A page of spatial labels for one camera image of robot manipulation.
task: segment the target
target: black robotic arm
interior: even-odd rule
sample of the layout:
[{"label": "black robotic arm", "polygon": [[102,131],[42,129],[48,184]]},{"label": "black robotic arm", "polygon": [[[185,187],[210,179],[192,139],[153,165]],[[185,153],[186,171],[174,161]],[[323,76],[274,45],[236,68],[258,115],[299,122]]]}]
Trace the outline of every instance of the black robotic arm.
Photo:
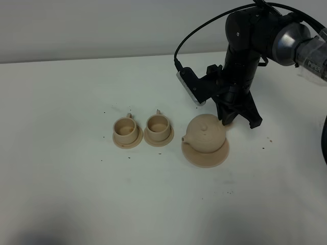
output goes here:
[{"label": "black robotic arm", "polygon": [[[282,16],[273,6],[286,8],[291,13]],[[224,67],[211,65],[206,75],[198,78],[191,68],[182,67],[177,53],[185,41],[202,27],[230,14],[226,21],[229,42]],[[190,33],[175,52],[177,76],[197,105],[204,105],[212,98],[217,106],[218,118],[224,125],[230,124],[237,115],[249,121],[250,127],[258,127],[260,117],[250,87],[258,66],[266,66],[268,58],[283,66],[303,66],[311,73],[327,81],[327,44],[312,38],[308,23],[320,33],[324,26],[307,14],[288,6],[255,0],[203,24]],[[327,163],[327,121],[322,135],[322,151]]]}]

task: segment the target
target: beige ceramic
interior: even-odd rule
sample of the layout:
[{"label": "beige ceramic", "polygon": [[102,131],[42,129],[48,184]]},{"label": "beige ceramic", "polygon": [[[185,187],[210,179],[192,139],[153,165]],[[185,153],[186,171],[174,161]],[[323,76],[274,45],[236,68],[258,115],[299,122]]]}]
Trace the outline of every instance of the beige ceramic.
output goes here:
[{"label": "beige ceramic", "polygon": [[225,127],[214,115],[203,114],[193,118],[182,137],[182,151],[196,166],[219,165],[229,152]]},{"label": "beige ceramic", "polygon": [[168,118],[161,115],[160,111],[151,116],[144,129],[144,140],[151,146],[164,146],[174,137],[174,130],[170,125]]},{"label": "beige ceramic", "polygon": [[131,113],[120,118],[113,125],[112,140],[119,148],[133,148],[141,142],[142,137],[143,132],[132,119]]}]

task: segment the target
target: transparent cover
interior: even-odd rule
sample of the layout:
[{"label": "transparent cover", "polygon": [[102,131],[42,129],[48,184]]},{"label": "transparent cover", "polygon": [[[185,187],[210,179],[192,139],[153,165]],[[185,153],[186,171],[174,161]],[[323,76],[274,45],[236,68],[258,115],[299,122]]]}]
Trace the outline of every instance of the transparent cover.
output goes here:
[{"label": "transparent cover", "polygon": [[299,52],[299,76],[320,86],[327,86],[327,29],[310,40]]}]

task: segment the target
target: white wall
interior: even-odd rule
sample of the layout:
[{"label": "white wall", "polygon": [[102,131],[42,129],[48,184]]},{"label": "white wall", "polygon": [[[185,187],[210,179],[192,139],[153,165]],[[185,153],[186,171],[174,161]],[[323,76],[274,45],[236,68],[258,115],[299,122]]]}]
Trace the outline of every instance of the white wall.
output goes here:
[{"label": "white wall", "polygon": [[[325,0],[279,1],[327,25]],[[0,0],[0,62],[171,54],[194,28],[250,0]],[[226,49],[225,18],[183,53]]]}]

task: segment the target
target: teapot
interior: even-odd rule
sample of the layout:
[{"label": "teapot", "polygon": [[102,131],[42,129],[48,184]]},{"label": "teapot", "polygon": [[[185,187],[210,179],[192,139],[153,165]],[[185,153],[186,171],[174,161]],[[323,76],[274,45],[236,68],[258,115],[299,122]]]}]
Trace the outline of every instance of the teapot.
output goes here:
[{"label": "teapot", "polygon": [[190,121],[182,142],[197,152],[212,153],[223,145],[225,139],[226,129],[222,122],[214,115],[203,114]]}]

